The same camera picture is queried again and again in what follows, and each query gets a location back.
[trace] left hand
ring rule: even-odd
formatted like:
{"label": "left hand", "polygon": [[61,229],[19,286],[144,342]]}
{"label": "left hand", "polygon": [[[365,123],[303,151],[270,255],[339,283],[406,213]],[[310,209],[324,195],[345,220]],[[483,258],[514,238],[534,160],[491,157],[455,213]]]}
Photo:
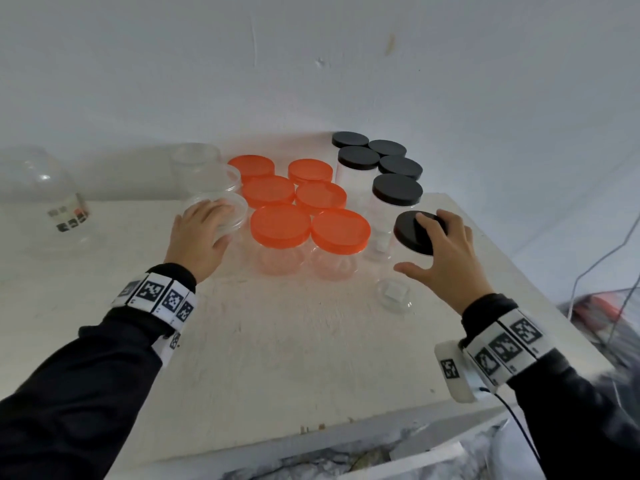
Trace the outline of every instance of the left hand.
{"label": "left hand", "polygon": [[176,216],[164,262],[187,268],[201,283],[220,266],[231,236],[216,241],[216,230],[233,206],[226,200],[203,200]]}

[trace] hand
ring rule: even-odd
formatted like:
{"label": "hand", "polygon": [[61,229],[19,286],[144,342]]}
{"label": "hand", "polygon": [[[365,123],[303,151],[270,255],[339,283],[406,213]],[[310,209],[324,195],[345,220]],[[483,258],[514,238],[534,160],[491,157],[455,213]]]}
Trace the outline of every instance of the hand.
{"label": "hand", "polygon": [[457,313],[462,313],[476,299],[493,293],[474,250],[471,227],[453,212],[438,210],[437,216],[447,224],[448,235],[440,224],[423,214],[415,219],[424,227],[433,244],[433,265],[423,269],[414,263],[401,262],[394,269],[420,281]]}
{"label": "hand", "polygon": [[176,216],[164,262],[180,264],[201,283],[212,275],[227,250],[231,236],[216,239],[216,230],[233,206],[227,201],[203,200]]}

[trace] black cable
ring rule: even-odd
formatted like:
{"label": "black cable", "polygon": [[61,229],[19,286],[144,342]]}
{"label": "black cable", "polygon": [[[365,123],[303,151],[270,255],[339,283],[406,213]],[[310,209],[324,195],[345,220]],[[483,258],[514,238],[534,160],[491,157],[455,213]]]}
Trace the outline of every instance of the black cable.
{"label": "black cable", "polygon": [[[480,387],[480,390],[483,391],[483,392],[488,392],[489,394],[491,394],[491,391],[489,389],[487,389],[486,387]],[[500,402],[502,404],[504,404],[504,407],[507,408],[507,411],[509,412],[509,414],[511,414],[511,416],[514,419],[514,421],[516,421],[516,424],[518,425],[518,428],[520,428],[520,430],[522,432],[522,435],[524,436],[524,439],[527,441],[527,444],[529,445],[529,448],[531,448],[531,452],[533,453],[533,456],[536,457],[536,460],[537,460],[538,464],[540,465],[540,469],[544,472],[545,469],[542,468],[542,462],[540,461],[540,457],[538,456],[538,452],[536,451],[536,449],[533,446],[533,443],[529,439],[529,436],[528,436],[527,432],[522,427],[522,425],[520,423],[520,420],[518,420],[518,417],[514,414],[513,410],[509,407],[509,405],[507,404],[507,401],[505,401],[503,398],[501,398],[500,395],[498,395],[498,393],[496,393],[496,392],[494,392],[493,395],[496,396],[498,399],[500,399]]]}

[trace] white wall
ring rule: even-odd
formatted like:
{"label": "white wall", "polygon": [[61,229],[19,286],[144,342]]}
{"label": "white wall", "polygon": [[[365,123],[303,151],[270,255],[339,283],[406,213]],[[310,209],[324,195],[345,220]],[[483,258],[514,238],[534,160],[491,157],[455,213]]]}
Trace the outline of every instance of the white wall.
{"label": "white wall", "polygon": [[153,198],[168,143],[396,139],[561,300],[573,212],[638,161],[638,20],[640,0],[0,0],[0,146],[46,146],[90,198]]}

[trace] small clear lid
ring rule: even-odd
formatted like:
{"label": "small clear lid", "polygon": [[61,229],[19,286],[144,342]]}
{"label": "small clear lid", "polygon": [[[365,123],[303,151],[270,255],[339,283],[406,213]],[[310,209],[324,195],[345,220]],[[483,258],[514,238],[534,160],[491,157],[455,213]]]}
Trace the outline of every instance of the small clear lid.
{"label": "small clear lid", "polygon": [[221,237],[226,234],[231,234],[232,232],[237,231],[242,227],[246,220],[247,210],[249,206],[245,201],[244,197],[233,193],[233,192],[214,192],[208,194],[200,194],[196,197],[192,197],[187,201],[184,201],[184,205],[182,206],[182,211],[184,212],[190,206],[196,204],[202,200],[219,200],[224,199],[227,204],[232,205],[234,210],[231,212],[220,224],[218,227],[218,231],[216,232],[216,237]]}

